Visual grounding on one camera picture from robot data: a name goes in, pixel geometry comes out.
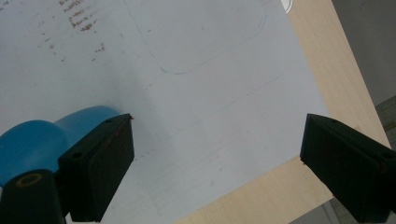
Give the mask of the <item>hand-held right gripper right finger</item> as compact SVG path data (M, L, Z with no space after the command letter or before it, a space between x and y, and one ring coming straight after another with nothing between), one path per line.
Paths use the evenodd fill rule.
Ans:
M396 214L395 151L336 119L309 114L300 158L360 223L385 223Z

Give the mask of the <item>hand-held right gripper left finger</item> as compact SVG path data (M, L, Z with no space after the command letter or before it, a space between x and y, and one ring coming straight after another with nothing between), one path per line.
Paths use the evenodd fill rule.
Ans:
M129 114L106 119L58 159L74 221L102 220L134 160L131 119Z

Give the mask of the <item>blue computer mouse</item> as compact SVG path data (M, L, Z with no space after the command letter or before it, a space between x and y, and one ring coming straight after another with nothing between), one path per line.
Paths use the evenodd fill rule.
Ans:
M0 136L0 187L17 175L46 169L55 173L58 158L106 119L120 113L107 106L93 106L54 122L29 120Z

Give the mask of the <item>light wooden table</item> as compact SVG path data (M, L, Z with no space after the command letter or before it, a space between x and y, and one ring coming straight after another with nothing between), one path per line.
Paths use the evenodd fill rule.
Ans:
M330 116L388 146L332 0L293 0L289 18ZM340 224L331 198L294 158L177 224Z

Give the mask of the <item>white paper mat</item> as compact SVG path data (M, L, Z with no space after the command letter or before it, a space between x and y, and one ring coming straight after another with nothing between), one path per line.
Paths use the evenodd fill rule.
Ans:
M105 105L135 158L103 224L171 224L300 152L327 109L281 0L0 0L0 134Z

